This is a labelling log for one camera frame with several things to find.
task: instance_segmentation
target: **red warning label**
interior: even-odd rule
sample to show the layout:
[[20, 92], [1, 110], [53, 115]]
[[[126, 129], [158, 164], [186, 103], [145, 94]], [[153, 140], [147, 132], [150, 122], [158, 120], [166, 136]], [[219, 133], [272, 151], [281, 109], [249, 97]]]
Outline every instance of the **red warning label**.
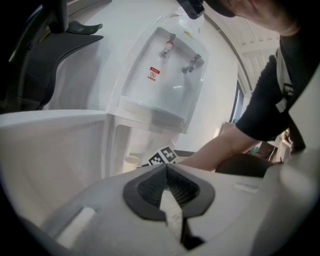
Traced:
[[150, 67], [150, 70], [153, 72], [156, 72], [158, 75], [160, 74], [160, 71], [155, 69], [154, 67]]

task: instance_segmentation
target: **person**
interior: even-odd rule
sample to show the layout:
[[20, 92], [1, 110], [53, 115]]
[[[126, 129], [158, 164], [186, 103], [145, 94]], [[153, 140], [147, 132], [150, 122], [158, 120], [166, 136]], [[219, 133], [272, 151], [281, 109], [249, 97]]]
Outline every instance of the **person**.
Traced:
[[269, 57], [249, 105], [236, 125], [180, 164], [202, 170], [263, 177], [271, 163], [243, 154], [260, 141], [269, 141], [290, 128], [293, 150], [305, 145], [291, 120], [289, 109], [312, 78], [319, 64], [319, 47], [312, 42], [310, 25], [292, 1], [207, 0], [227, 16], [244, 17], [280, 34], [280, 47]]

